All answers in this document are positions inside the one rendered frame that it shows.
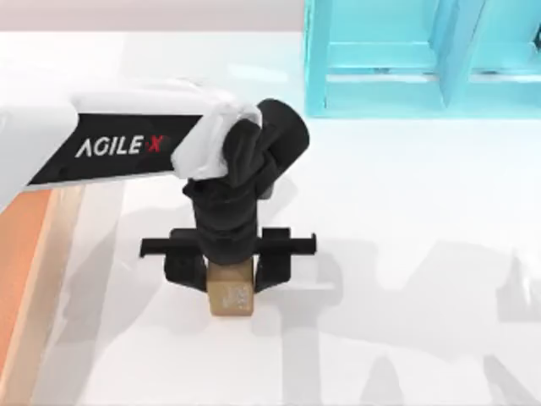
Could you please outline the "light blue rack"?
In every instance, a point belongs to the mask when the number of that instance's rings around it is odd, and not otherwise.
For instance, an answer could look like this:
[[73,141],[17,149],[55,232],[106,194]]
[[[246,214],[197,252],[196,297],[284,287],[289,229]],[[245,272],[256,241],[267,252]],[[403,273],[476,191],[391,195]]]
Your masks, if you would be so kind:
[[319,118],[541,120],[541,0],[304,0]]

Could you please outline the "brown block with speckled label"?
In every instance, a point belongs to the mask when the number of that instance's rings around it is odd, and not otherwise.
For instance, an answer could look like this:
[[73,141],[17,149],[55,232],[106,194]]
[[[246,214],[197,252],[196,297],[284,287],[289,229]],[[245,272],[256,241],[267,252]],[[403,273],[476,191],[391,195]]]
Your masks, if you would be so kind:
[[251,316],[254,313],[254,260],[249,258],[227,266],[210,262],[206,289],[213,316]]

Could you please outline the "shallow salmon-coloured box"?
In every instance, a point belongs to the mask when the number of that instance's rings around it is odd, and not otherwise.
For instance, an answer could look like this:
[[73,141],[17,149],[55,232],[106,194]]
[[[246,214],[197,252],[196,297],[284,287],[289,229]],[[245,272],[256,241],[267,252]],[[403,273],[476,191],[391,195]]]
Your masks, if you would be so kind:
[[30,406],[84,187],[19,194],[0,214],[0,406]]

